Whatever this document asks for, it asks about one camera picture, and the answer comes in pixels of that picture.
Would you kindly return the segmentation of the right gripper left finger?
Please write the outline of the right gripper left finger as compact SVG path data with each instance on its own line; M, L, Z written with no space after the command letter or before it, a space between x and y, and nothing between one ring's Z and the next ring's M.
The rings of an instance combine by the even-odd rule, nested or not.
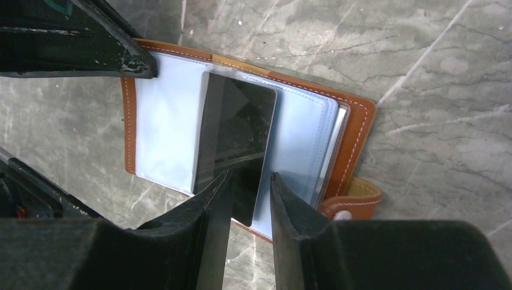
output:
M1 220L2 289L221 289L232 173L136 229L100 218Z

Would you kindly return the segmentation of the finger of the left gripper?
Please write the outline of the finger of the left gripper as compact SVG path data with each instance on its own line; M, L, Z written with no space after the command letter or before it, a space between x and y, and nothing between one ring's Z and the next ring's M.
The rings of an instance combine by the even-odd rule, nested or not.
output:
M157 77L157 61L106 1L1 1L1 76Z

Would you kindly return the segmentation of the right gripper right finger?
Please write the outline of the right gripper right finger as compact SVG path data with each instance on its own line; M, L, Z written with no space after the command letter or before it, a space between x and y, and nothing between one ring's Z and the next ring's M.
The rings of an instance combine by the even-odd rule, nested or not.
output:
M462 221L331 221L270 178L277 289L510 289L487 238Z

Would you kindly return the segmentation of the single black card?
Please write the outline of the single black card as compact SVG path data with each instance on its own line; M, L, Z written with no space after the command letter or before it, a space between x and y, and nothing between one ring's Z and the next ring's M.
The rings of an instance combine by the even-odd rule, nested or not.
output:
M199 193L222 172L232 173L232 218L251 226L277 92L209 72L200 124L196 179Z

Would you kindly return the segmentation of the brown leather card holder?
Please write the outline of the brown leather card holder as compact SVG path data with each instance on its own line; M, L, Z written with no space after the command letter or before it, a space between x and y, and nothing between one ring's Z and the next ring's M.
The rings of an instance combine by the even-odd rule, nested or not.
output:
M353 172L373 101L206 51L137 43L158 74L121 81L127 172L193 196L230 170L231 216L264 240L272 172L329 219L372 218L381 192Z

